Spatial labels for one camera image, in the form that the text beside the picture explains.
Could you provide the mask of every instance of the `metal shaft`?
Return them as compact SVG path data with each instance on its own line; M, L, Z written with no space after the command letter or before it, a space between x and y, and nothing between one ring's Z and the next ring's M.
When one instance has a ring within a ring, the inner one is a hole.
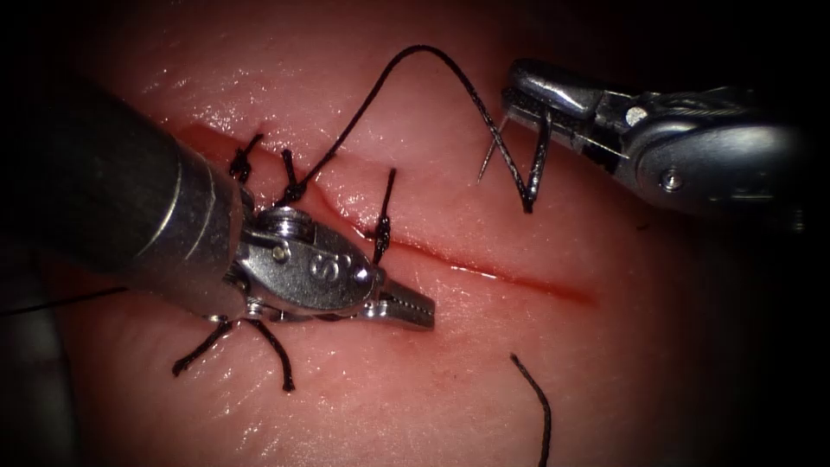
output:
M18 89L3 231L197 314L243 310L222 282L242 226L238 184L91 83L35 80Z

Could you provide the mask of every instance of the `cut suture end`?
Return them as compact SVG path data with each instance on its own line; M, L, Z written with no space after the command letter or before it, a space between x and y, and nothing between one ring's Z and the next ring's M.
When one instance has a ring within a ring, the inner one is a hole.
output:
M511 352L510 360L519 369L519 372L522 376L525 377L525 380L527 380L527 382L530 383L530 386L536 393L536 397L539 398L539 402L542 404L542 412L545 416L545 427L542 431L542 454L539 457L539 467L545 467L547 465L547 459L550 457L551 454L551 405L547 402L547 397L545 396L545 393L542 392L542 388L539 387L539 384L536 383L536 381L527 371L527 368L525 368L525 366L521 364L521 361L519 361L519 357Z
M262 133L257 133L245 149L237 148L236 156L234 156L231 161L231 167L228 169L227 173L243 185L248 181L248 177L251 175L251 163L248 161L248 155L251 154L253 147L263 138L263 136L264 135Z
M259 321L258 319L248 318L245 318L245 321L247 321L248 324L251 324L251 326L253 326L254 329L259 331L259 333L262 334L265 337L265 339L268 340L268 343L270 343L270 345L274 348L274 350L277 352L277 355L279 355L279 360L283 364L283 391L285 391L286 393L290 393L291 391L296 389L296 387L294 386L294 376L291 372L291 360L289 360L288 353L285 351L283 344L279 342L277 337L271 333L271 331L268 329L267 326L265 326L263 322Z
M389 242L392 239L392 221L389 219L387 213L389 209L389 198L392 197L392 186L395 184L395 175L398 173L396 169L389 171L389 180L386 183L386 194L383 197L383 205L380 208L380 216L378 216L378 225L374 228L372 237L374 238L374 256L372 263L380 263L383 258L383 253L389 248Z
M183 358L177 360L176 363L173 364L173 376L178 376L182 371L188 369L190 363L193 363L197 358L202 356L202 354L207 352L208 349L210 349L210 347L214 345L214 343L216 343L216 341L220 337L227 334L227 332L230 331L232 327L233 325L229 321L227 321L227 317L221 317L219 325L216 326L214 332L210 333L210 335L207 336L205 342L199 344L199 347L197 347L193 352L190 352L189 354L185 355Z
M302 181L297 181L297 173L294 170L294 159L290 150L283 150L282 152L283 164L285 165L285 174L288 176L288 186L283 191L283 197L274 202L274 208L281 208L288 206L293 202L298 202L305 195L305 190L308 188L308 178Z

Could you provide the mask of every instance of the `metal screw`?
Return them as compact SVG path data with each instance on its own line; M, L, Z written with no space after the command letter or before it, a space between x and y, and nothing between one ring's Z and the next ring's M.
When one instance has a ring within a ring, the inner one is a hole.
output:
M672 193L683 187L683 179L675 169L664 170L660 175L660 186L664 191Z
M281 265L285 264L291 258L291 249L288 247L287 241L280 241L271 250L274 259Z
M646 109L642 107L631 107L625 112L625 123L629 124L629 126L634 126L647 116L648 112L646 112Z

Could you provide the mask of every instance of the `red incision line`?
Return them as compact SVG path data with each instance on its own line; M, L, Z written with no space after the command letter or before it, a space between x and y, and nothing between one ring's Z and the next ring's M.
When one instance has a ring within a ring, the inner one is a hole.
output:
M244 142L241 143L237 139L219 134L213 130L199 125L186 129L181 136L183 141L190 143L191 147L193 147L195 150L198 150L202 154L226 157L228 154L233 154L235 148L245 146ZM260 151L264 152L269 160L272 159L272 163L282 166L282 160L280 159L278 154L273 154L261 147L254 148L252 155ZM256 165L254 165L253 172L255 173L256 171L257 167ZM305 174L302 170L297 171L298 178L302 178L304 175ZM325 216L327 219L338 219L343 224L351 226L351 228L353 228L355 232L361 234L362 236L361 230L358 228L358 226L350 221L347 221L342 215L340 215L340 213L329 204L328 197L325 196L325 194L319 189L319 187L316 186L316 184L314 184L313 182L309 183L306 195L310 195L310 197L316 197L321 200L322 208L324 211L327 212ZM394 219L392 219L392 224L394 232ZM452 269L456 271L469 272L487 278L493 278L505 284L516 285L519 287L537 291L538 293L550 295L561 300L573 302L575 304L580 304L584 306L594 306L597 304L597 301L593 296L569 285L563 285L554 282L547 282L544 280L536 280L530 278L510 277L505 274L496 274L493 271L475 269L469 265L472 263L471 261L465 262L461 260L448 259L445 255L442 255L438 252L429 250L421 246L400 243L399 241L392 241L391 245L403 248L411 253L416 253L418 255L422 255L432 259L437 259L449 265Z

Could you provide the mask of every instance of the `blood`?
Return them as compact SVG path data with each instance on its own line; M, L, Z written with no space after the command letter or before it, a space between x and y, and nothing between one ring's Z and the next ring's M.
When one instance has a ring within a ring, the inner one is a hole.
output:
M192 147L195 150L198 150L201 154L205 155L209 159L214 161L218 160L220 164L226 163L225 161L227 160L228 154L233 154L237 148L244 147L248 143L247 140L242 141L235 138L231 138L202 125L192 125L188 128L185 128L181 133L177 134L177 136L182 141L190 145L190 147ZM257 176L257 170L263 170L266 164L276 164L276 167L278 167L279 172L284 171L284 163L282 157L279 154L269 152L261 146L253 148L250 156L257 159L257 162L254 164L254 167L256 169L253 171L253 176ZM297 169L296 177L303 178L305 176L305 173L306 172L304 170ZM282 185L275 183L275 186L273 188L273 194L275 198L279 195L279 186ZM307 199L314 200L313 215L316 219L322 221L323 223L331 227L338 228L341 232L346 232L348 230L356 232L365 241L372 242L372 239L367 238L367 236L365 236L362 233L363 228L361 226L358 226L357 224L343 217L340 210L330 204L329 199L331 197L323 193L322 190L320 190L320 188L314 182L309 183L307 190ZM573 285L568 285L552 280L512 276L509 273L505 273L504 271L498 269L496 265L481 267L480 261L474 262L472 259L467 259L458 256L449 258L446 254L440 253L435 249L429 248L428 246L424 245L418 245L415 243L403 243L400 240L391 240L390 246L395 246L396 248L404 249L409 253L421 256L425 259L438 260L447 265L449 268L480 274L492 278L493 280L498 280L507 285L521 287L526 290L546 294L551 297L555 297L557 299L570 302L573 304L578 304L584 307L597 306L597 297L595 295L592 295L588 291L585 291Z

